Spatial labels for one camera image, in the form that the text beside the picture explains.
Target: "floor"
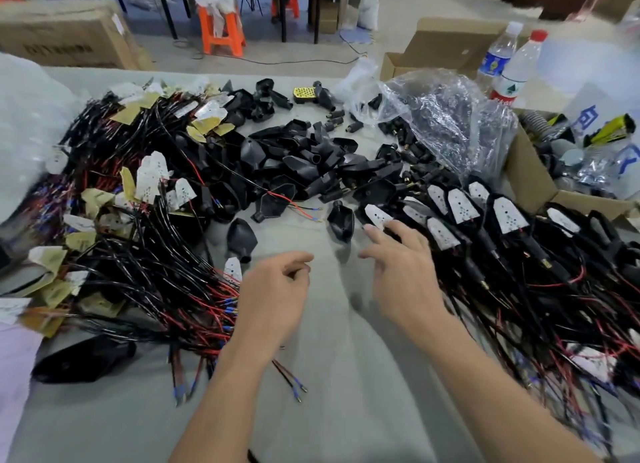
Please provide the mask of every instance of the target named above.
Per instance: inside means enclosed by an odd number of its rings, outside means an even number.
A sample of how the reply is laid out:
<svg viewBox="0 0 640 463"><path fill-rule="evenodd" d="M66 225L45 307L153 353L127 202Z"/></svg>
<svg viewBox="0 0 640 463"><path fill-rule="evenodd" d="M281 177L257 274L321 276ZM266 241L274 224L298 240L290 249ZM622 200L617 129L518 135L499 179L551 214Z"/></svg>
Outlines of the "floor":
<svg viewBox="0 0 640 463"><path fill-rule="evenodd" d="M205 72L205 73L251 73L265 75L293 75L312 77L343 77L350 65L329 62L348 62L357 57L356 52L336 35L321 35L320 43L312 44L312 34L299 23L306 22L303 13L298 23L300 30L290 43L280 42L280 28L272 25L268 19L269 0L260 0L263 12L261 17L247 13L245 4L243 23L248 31L249 43L244 58L270 64L256 64L240 61L233 57L220 55L202 56L200 40L196 36L185 37L179 43L173 43L166 36L151 36L138 32L140 44L146 47L156 66L160 70ZM444 16L455 18L477 18L485 20L519 20L550 31L550 38L585 38L595 41L612 41L615 36L613 25L589 17L582 23L540 22L536 15L540 10L518 10L500 0L380 0L378 15L379 30L373 32L372 45L353 44L359 53L367 53L379 61L386 51L402 51L415 30L415 24L423 16ZM253 33L254 26L260 26L260 33ZM285 61L327 60L316 62L272 64Z"/></svg>

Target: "plastic bottle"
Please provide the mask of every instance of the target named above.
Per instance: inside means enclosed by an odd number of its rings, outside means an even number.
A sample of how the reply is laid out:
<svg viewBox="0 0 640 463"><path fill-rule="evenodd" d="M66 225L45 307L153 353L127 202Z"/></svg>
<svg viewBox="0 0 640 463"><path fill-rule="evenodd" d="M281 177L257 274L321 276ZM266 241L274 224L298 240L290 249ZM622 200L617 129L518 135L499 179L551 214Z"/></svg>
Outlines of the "plastic bottle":
<svg viewBox="0 0 640 463"><path fill-rule="evenodd" d="M500 76L504 66L516 53L518 35L521 31L522 23L512 21L500 38L489 47L476 77L476 83L482 92L492 91L493 79Z"/></svg>
<svg viewBox="0 0 640 463"><path fill-rule="evenodd" d="M536 64L542 51L542 42L548 36L545 30L533 30L529 41L519 49L499 77L493 81L490 98L512 104L522 91L524 84L536 72Z"/></svg>

